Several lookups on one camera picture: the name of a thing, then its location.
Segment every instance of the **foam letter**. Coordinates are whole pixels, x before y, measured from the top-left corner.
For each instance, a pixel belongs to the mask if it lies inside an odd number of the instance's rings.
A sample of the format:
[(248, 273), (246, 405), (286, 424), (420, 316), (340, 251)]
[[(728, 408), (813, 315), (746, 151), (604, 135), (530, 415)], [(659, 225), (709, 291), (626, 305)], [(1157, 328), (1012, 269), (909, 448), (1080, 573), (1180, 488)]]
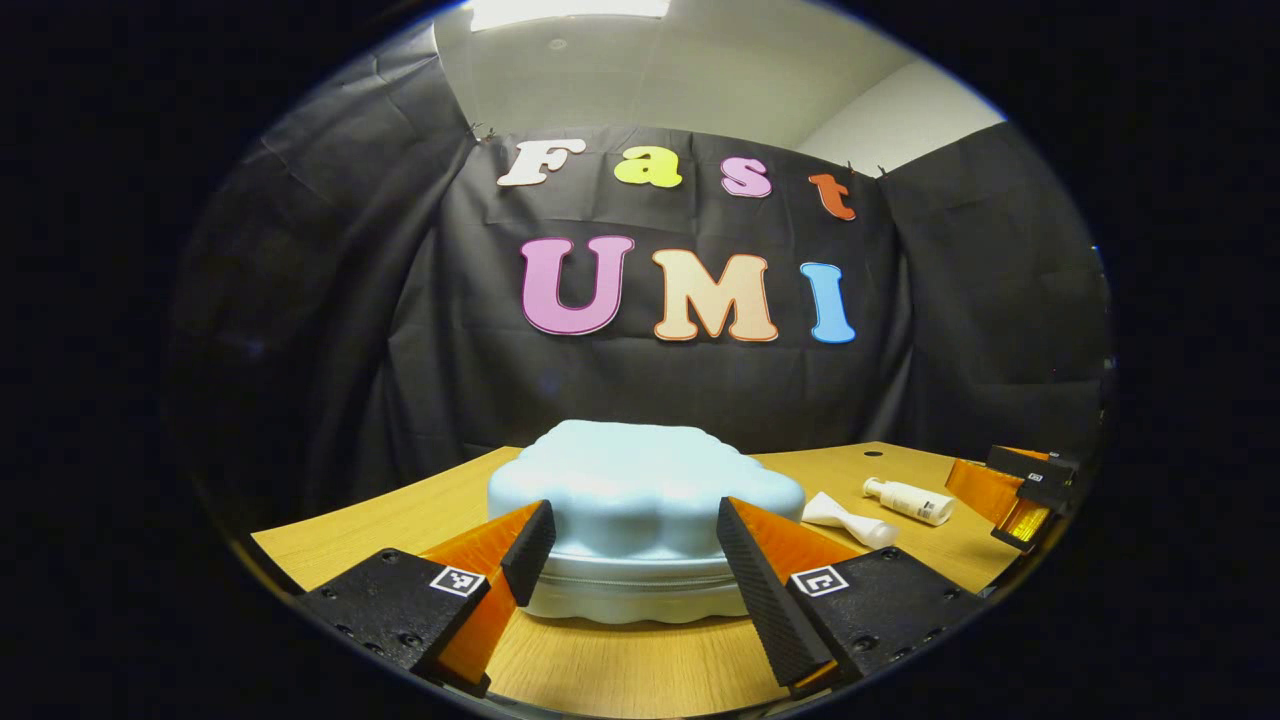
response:
[(687, 250), (659, 250), (653, 261), (662, 266), (666, 283), (662, 322), (653, 328), (660, 340), (698, 337), (698, 325), (689, 320), (690, 304), (712, 337), (719, 337), (731, 306), (733, 324), (728, 334), (733, 340), (768, 342), (778, 337), (764, 297), (764, 270), (769, 266), (764, 258), (733, 255), (724, 264), (719, 282)]
[(805, 263), (800, 274), (809, 278), (813, 288), (813, 305), (818, 311), (818, 324), (813, 327), (813, 338), (819, 342), (850, 342), (858, 333), (849, 327), (845, 318), (845, 302), (840, 296), (840, 268), (826, 263)]
[(764, 197), (773, 184), (764, 177), (764, 163), (750, 158), (726, 158), (721, 163), (724, 179), (721, 186), (730, 195), (739, 197)]
[(558, 170), (564, 165), (568, 154), (577, 155), (586, 150), (585, 140), (526, 140), (516, 146), (520, 152), (516, 161), (511, 164), (511, 172), (498, 178), (500, 186), (538, 184), (547, 179), (541, 172), (543, 165), (548, 170)]
[(595, 297), (582, 307), (559, 302), (561, 263), (573, 243), (563, 237), (531, 240), (520, 249), (525, 265), (525, 318), (550, 334), (588, 334), (613, 322), (622, 304), (622, 259), (636, 246), (630, 237), (593, 237), (586, 247), (595, 254)]
[(845, 202), (840, 199), (841, 195), (849, 195), (849, 188), (836, 182), (832, 174), (809, 176), (809, 182), (818, 186), (818, 197), (828, 213), (841, 220), (852, 220), (858, 217), (851, 208), (845, 208)]
[(657, 187), (676, 187), (681, 178), (676, 173), (680, 156), (666, 147), (628, 147), (622, 152), (626, 160), (613, 168), (613, 177), (632, 184), (654, 184)]

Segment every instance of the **black curtain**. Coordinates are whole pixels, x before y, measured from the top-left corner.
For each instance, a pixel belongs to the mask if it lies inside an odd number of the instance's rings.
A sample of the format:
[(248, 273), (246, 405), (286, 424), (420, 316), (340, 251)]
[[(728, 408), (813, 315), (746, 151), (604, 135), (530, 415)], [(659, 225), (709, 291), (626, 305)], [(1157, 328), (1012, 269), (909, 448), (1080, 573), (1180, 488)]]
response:
[[(541, 184), (500, 187), (524, 140), (581, 138)], [(660, 146), (682, 182), (613, 177)], [(726, 158), (772, 192), (721, 187)], [(809, 177), (849, 190), (856, 219)], [(559, 300), (591, 301), (593, 237), (635, 241), (613, 320), (526, 320), (522, 243), (573, 242)], [(712, 278), (763, 258), (771, 342), (662, 341), (657, 250)], [(836, 265), (851, 342), (813, 337), (804, 263)], [(980, 457), (1091, 448), (1108, 355), (1105, 283), (1052, 173), (1007, 124), (882, 178), (704, 133), (627, 127), (476, 141), (430, 36), (388, 41), (244, 155), (187, 250), (170, 416), (215, 509), (243, 533), (374, 497), (568, 418), (687, 424), (744, 452), (883, 439)]]
[(911, 277), (901, 442), (970, 459), (995, 443), (1087, 459), (1114, 369), (1107, 286), (1041, 155), (1001, 123), (879, 184)]
[[(586, 150), (540, 184), (500, 187), (525, 140), (581, 138)], [(622, 152), (660, 146), (680, 158), (671, 188), (613, 177)], [(726, 158), (759, 159), (768, 196), (721, 187)], [(813, 174), (849, 188), (858, 218), (832, 217)], [(742, 452), (772, 452), (887, 438), (905, 388), (910, 304), (906, 265), (872, 178), (777, 147), (654, 128), (576, 128), (480, 143), (451, 184), (440, 229), (419, 247), (360, 443), (369, 475), (413, 482), (503, 445), (525, 446), (576, 418), (699, 427)], [(593, 237), (635, 241), (625, 256), (614, 319), (581, 337), (544, 333), (526, 320), (521, 246), (573, 242), (561, 302), (595, 291)], [(654, 334), (663, 319), (657, 250), (692, 251), (712, 278), (735, 254), (763, 258), (771, 342), (705, 328), (686, 342)], [(842, 269), (852, 342), (823, 343), (806, 261)], [(696, 323), (696, 315), (690, 315)]]
[(211, 199), (177, 282), (168, 414), (233, 532), (388, 488), (352, 471), (358, 418), (475, 142), (421, 24), (316, 87)]

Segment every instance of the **peach letter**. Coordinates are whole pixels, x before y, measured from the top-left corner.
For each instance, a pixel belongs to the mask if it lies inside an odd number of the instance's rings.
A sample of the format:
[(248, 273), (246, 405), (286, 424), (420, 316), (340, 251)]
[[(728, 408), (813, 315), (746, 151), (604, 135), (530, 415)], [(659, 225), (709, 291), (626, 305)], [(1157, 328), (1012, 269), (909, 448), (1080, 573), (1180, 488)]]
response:
[(687, 250), (659, 250), (653, 261), (662, 266), (666, 290), (662, 322), (653, 334), (660, 340), (685, 341), (698, 337), (698, 325), (689, 320), (694, 306), (712, 337), (719, 337), (733, 307), (733, 340), (768, 342), (778, 337), (778, 328), (769, 322), (769, 304), (764, 297), (764, 270), (769, 266), (756, 255), (733, 255), (724, 264), (719, 282), (712, 279), (701, 260)]

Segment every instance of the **wooden table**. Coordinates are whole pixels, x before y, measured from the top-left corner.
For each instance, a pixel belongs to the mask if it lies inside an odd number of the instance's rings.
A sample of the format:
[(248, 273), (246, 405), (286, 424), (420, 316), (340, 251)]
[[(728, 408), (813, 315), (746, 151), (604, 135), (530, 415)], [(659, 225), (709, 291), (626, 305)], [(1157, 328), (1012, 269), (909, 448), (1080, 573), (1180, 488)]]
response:
[[(311, 591), (384, 547), (421, 552), (485, 521), (489, 475), (518, 452), (503, 447), (412, 486), (253, 538)], [(901, 528), (899, 547), (972, 592), (991, 584), (1018, 557), (1016, 550), (991, 537), (989, 521), (963, 503), (934, 528), (861, 497), (861, 483), (870, 475), (945, 493), (951, 457), (879, 442), (755, 457), (799, 482), (808, 498), (823, 491), (850, 512), (891, 521)], [(806, 527), (868, 550), (842, 529)], [(746, 618), (600, 625), (517, 611), (488, 673), (497, 694), (603, 717), (705, 715), (787, 694), (776, 684)]]

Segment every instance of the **white tube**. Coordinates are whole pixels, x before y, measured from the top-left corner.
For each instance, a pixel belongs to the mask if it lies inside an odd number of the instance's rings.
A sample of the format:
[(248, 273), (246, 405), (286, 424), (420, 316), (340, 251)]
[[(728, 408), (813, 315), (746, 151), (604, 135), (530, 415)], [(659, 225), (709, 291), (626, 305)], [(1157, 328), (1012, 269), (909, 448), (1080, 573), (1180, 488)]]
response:
[(867, 478), (863, 483), (863, 495), (876, 496), (884, 507), (934, 527), (946, 523), (956, 505), (954, 497), (904, 483), (881, 482), (879, 478)]
[(819, 492), (804, 506), (805, 523), (815, 525), (828, 525), (831, 528), (845, 528), (854, 539), (872, 550), (881, 550), (893, 544), (897, 539), (897, 528), (876, 518), (863, 518), (850, 515), (829, 495)]

